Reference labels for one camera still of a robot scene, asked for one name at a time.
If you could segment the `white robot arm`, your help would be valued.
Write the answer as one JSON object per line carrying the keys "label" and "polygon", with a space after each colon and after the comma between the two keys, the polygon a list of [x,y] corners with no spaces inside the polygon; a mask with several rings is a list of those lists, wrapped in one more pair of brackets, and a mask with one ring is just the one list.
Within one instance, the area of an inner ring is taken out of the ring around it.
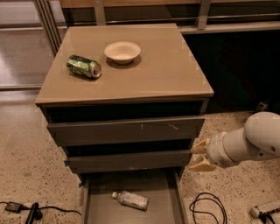
{"label": "white robot arm", "polygon": [[189,164],[193,172],[211,172],[243,161],[263,161],[280,157],[280,115],[259,112],[250,116],[244,127],[221,132],[191,148],[198,157]]}

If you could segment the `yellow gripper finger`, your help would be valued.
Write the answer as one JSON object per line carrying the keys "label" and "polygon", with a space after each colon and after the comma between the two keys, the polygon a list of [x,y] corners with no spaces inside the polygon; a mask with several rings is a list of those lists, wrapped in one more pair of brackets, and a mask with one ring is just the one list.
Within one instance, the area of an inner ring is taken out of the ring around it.
{"label": "yellow gripper finger", "polygon": [[205,157],[201,156],[192,161],[189,168],[193,172],[212,172],[215,166]]}
{"label": "yellow gripper finger", "polygon": [[209,141],[210,141],[210,139],[206,138],[206,139],[200,141],[199,143],[195,144],[191,148],[191,153],[193,153],[193,154],[204,154],[204,153],[206,153]]}

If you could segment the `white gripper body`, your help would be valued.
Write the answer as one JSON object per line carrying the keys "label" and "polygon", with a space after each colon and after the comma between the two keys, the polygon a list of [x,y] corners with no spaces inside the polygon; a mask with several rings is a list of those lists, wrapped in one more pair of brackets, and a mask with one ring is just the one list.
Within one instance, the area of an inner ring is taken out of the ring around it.
{"label": "white gripper body", "polygon": [[224,147],[223,140],[226,134],[227,132],[221,132],[212,136],[206,146],[207,158],[221,168],[228,168],[234,164]]}

